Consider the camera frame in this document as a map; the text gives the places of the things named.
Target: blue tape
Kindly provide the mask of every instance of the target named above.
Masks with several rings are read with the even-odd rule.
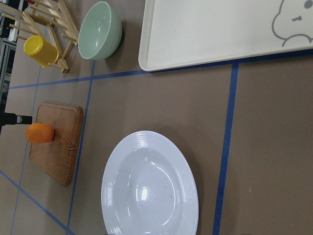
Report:
[[[228,107],[227,107],[227,114],[226,114],[226,124],[225,124],[223,151],[222,151],[222,159],[221,159],[221,169],[220,169],[219,185],[217,189],[217,197],[216,197],[216,205],[215,205],[213,235],[220,234],[224,190],[225,190],[225,183],[226,183],[228,156],[229,156],[230,139],[231,139],[231,129],[233,125],[233,117],[234,117],[234,109],[235,109],[238,67],[239,67],[238,63],[233,64],[232,70],[231,70]]]
[[[51,212],[49,212],[46,208],[40,205],[32,196],[30,196],[24,189],[22,189],[17,183],[15,183],[10,177],[8,177],[2,170],[0,170],[0,174],[3,175],[11,184],[13,184],[21,193],[23,193],[29,200],[31,200],[37,207],[39,207],[46,215],[48,215],[55,223],[57,223],[61,228],[67,230],[67,227],[58,220]]]
[[[111,74],[98,75],[98,76],[93,76],[94,68],[95,68],[95,62],[93,62],[92,73],[90,77],[82,77],[82,78],[74,78],[74,79],[54,81],[54,82],[44,82],[44,83],[38,83],[38,84],[14,86],[14,87],[10,87],[10,89],[21,89],[21,88],[28,88],[28,87],[35,87],[35,86],[48,86],[48,85],[56,85],[56,84],[71,83],[71,82],[82,82],[82,81],[91,81],[91,80],[106,79],[106,78],[143,75],[143,74],[149,74],[149,73],[191,70],[191,69],[207,68],[207,67],[214,67],[214,66],[242,64],[242,63],[249,63],[249,62],[260,62],[260,61],[266,61],[266,60],[276,60],[276,59],[284,59],[284,58],[292,58],[292,57],[308,56],[308,55],[313,55],[313,49],[285,52],[285,53],[272,54],[272,55],[262,55],[262,56],[255,56],[255,57],[249,57],[249,58],[243,58],[243,59],[213,62],[213,63],[207,63],[207,64],[201,64],[201,65],[191,65],[191,66],[185,66],[185,67],[180,67],[180,68],[158,70],[158,71],[152,71],[152,72],[148,72],[144,70],[134,70],[134,71],[118,72],[118,73],[111,73]]]
[[[39,83],[40,74],[41,74],[41,67],[39,66],[36,84]],[[34,106],[35,106],[35,100],[36,100],[36,95],[37,95],[37,89],[38,89],[38,86],[36,86],[35,95],[34,95],[34,100],[33,100],[33,106],[32,106],[32,108],[31,108],[31,115],[32,115],[32,116],[33,116],[33,114],[34,114]],[[23,173],[24,173],[24,165],[25,165],[25,160],[26,160],[27,147],[28,147],[28,142],[26,141],[25,151],[24,151],[24,157],[23,157],[23,163],[22,163],[22,169],[21,169],[21,175],[20,175],[19,186],[21,186],[21,183],[22,183],[22,176],[23,176]],[[11,227],[11,235],[13,234],[13,228],[14,228],[14,222],[15,222],[15,214],[16,214],[16,208],[17,208],[17,206],[18,206],[19,197],[20,197],[20,190],[18,190],[18,194],[17,194],[17,197],[16,197],[15,208],[14,208],[14,214],[13,214],[13,220],[12,220],[12,227]]]
[[[88,108],[89,108],[91,89],[92,89],[92,80],[90,81],[90,84],[89,84],[89,91],[88,91],[88,96],[87,96],[86,109],[85,109],[85,115],[84,115],[84,122],[83,122],[83,127],[82,127],[82,134],[81,134],[82,136],[81,136],[81,140],[80,140],[80,144],[79,144],[79,151],[78,151],[77,164],[76,164],[74,183],[73,183],[73,190],[72,190],[72,198],[71,198],[71,201],[70,201],[69,214],[68,214],[68,220],[67,220],[67,228],[68,228],[67,234],[69,234],[68,232],[69,232],[70,220],[71,220],[71,216],[72,216],[72,210],[73,210],[73,204],[74,204],[74,198],[75,198],[78,169],[79,169],[80,157],[81,157],[81,153],[82,153],[82,146],[83,146],[84,135],[85,135],[85,126],[86,126],[87,113],[88,113]]]

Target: white plate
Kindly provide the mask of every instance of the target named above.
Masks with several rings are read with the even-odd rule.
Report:
[[[179,149],[156,132],[139,131],[113,150],[101,188],[112,235],[195,235],[198,194]]]

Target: yellow cup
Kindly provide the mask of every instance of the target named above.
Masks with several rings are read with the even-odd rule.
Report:
[[[34,35],[26,40],[24,52],[36,60],[42,67],[48,67],[49,63],[54,64],[59,57],[58,49],[38,35]]]

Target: white tray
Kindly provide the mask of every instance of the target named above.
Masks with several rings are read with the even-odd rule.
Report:
[[[146,0],[139,64],[156,71],[313,48],[311,3]]]

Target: orange fruit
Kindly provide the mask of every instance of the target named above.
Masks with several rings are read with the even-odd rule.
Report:
[[[52,141],[54,128],[47,123],[33,123],[25,131],[25,137],[30,143],[47,143]]]

